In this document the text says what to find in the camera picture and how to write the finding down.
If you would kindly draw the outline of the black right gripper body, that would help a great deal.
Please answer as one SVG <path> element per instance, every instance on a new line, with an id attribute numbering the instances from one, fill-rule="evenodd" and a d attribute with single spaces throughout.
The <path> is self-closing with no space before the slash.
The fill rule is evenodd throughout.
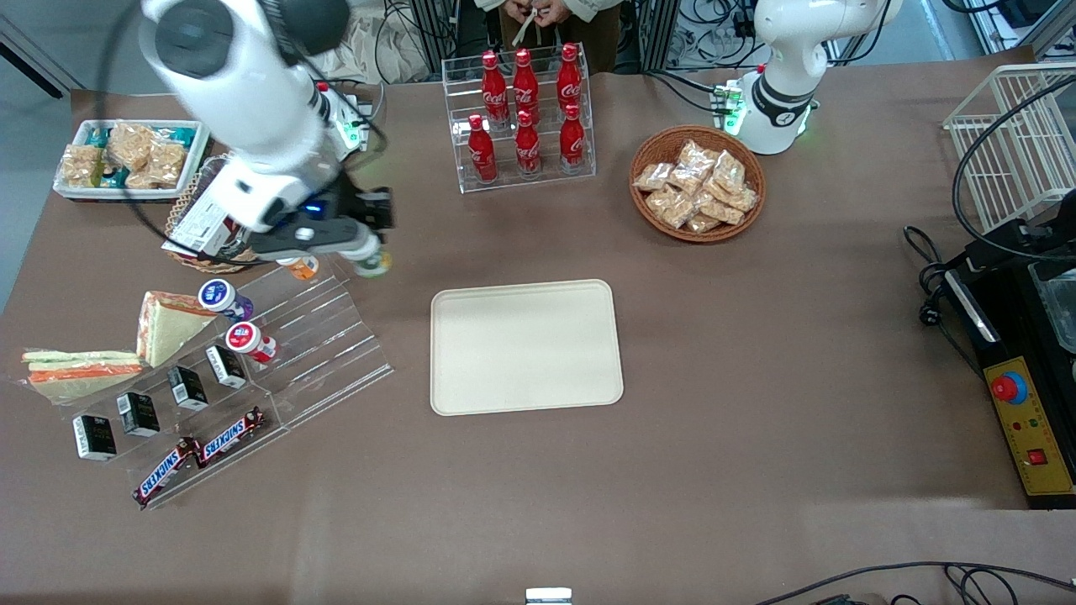
<path id="1" fill-rule="evenodd" d="M 284 217 L 285 230 L 312 234 L 354 234 L 358 226 L 370 226 L 362 191 L 345 177 L 307 198 Z"/>

